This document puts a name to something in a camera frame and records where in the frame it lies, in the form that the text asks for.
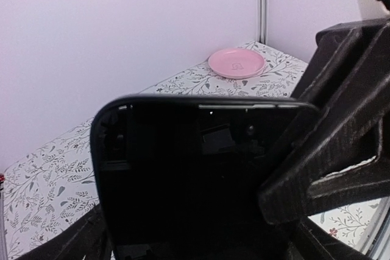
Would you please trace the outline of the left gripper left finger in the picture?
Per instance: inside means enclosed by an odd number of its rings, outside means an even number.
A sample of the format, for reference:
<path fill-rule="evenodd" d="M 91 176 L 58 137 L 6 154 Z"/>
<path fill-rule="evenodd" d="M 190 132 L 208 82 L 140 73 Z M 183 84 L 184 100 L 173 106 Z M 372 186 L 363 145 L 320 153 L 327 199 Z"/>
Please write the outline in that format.
<path fill-rule="evenodd" d="M 112 244 L 100 205 L 69 228 L 20 259 L 110 259 Z"/>

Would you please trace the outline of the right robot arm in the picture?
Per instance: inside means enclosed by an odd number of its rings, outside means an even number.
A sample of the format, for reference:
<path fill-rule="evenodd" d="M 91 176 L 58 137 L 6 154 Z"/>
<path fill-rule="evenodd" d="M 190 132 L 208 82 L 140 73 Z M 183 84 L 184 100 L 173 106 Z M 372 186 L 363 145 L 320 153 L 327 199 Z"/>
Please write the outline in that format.
<path fill-rule="evenodd" d="M 278 225 L 389 195 L 389 0 L 359 0 L 362 20 L 319 32 L 293 96 L 318 118 L 270 151 L 278 163 L 258 193 Z"/>

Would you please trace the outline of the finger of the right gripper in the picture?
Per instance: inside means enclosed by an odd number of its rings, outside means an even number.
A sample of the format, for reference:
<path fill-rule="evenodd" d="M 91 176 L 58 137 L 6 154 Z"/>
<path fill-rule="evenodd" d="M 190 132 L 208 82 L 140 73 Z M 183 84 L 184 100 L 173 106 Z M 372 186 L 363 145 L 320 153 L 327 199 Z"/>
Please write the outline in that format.
<path fill-rule="evenodd" d="M 389 20 L 338 24 L 317 49 L 293 97 L 320 115 L 269 153 L 293 150 L 258 191 L 267 223 L 281 224 L 389 195 Z"/>

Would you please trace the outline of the small black phone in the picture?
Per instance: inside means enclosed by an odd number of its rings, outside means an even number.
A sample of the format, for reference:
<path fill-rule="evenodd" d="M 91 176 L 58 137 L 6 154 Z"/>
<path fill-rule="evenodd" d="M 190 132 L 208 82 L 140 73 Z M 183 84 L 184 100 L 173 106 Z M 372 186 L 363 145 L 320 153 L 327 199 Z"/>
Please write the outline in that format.
<path fill-rule="evenodd" d="M 308 102 L 139 94 L 95 116 L 90 149 L 116 259 L 285 259 L 258 187 L 319 116 Z"/>

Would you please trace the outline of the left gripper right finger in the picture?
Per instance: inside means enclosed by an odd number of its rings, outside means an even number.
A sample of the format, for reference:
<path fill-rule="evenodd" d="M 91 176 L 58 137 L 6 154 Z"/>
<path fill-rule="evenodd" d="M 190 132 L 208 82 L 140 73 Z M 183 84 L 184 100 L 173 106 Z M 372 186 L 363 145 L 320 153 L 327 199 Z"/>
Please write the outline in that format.
<path fill-rule="evenodd" d="M 286 259 L 370 260 L 370 257 L 327 234 L 307 217 L 286 223 L 283 229 L 288 235 Z"/>

